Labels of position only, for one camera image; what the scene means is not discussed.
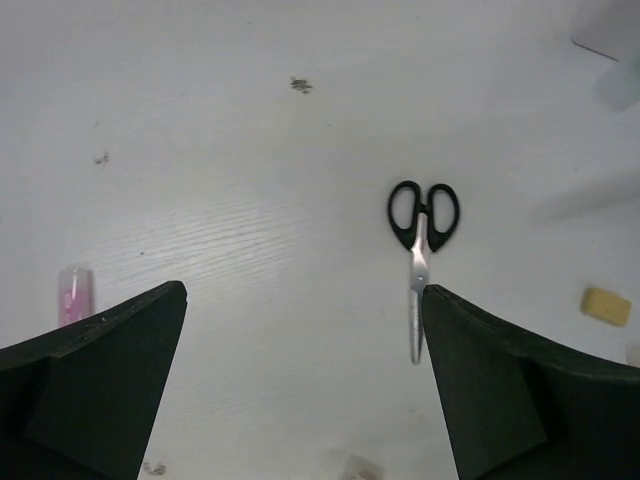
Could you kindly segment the tan eraser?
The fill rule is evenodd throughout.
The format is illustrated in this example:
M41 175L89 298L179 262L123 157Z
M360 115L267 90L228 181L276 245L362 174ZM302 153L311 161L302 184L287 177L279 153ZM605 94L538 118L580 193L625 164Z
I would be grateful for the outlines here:
M580 311L605 323L624 327L628 324L632 303L622 296L589 287L584 290Z

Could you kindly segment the black handled scissors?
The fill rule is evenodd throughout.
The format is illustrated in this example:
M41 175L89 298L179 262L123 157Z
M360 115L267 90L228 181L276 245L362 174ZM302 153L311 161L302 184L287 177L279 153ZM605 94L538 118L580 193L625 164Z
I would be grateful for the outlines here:
M413 194L411 222L408 227L401 227L393 214L393 204L402 191L410 191ZM446 195L453 207L452 220L446 230L440 230L436 226L436 196L439 194ZM403 180L389 194L386 211L392 233L412 257L409 281L410 360L413 365L419 365L424 339L422 300L424 290L429 284L428 257L440 250L456 232L461 214L460 203L454 189L447 184L432 185L426 193L426 198L423 198L418 183Z

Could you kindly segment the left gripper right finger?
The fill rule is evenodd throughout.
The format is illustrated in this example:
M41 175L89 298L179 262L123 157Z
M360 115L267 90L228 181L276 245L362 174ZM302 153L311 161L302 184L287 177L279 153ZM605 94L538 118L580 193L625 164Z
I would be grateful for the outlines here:
M498 318L440 285L423 328L461 479L636 479L639 371Z

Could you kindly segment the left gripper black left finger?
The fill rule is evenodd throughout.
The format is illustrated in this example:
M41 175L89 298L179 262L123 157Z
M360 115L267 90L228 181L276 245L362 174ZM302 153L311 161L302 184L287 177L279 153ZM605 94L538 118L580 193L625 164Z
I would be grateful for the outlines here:
M2 349L2 478L137 478L186 309L169 281Z

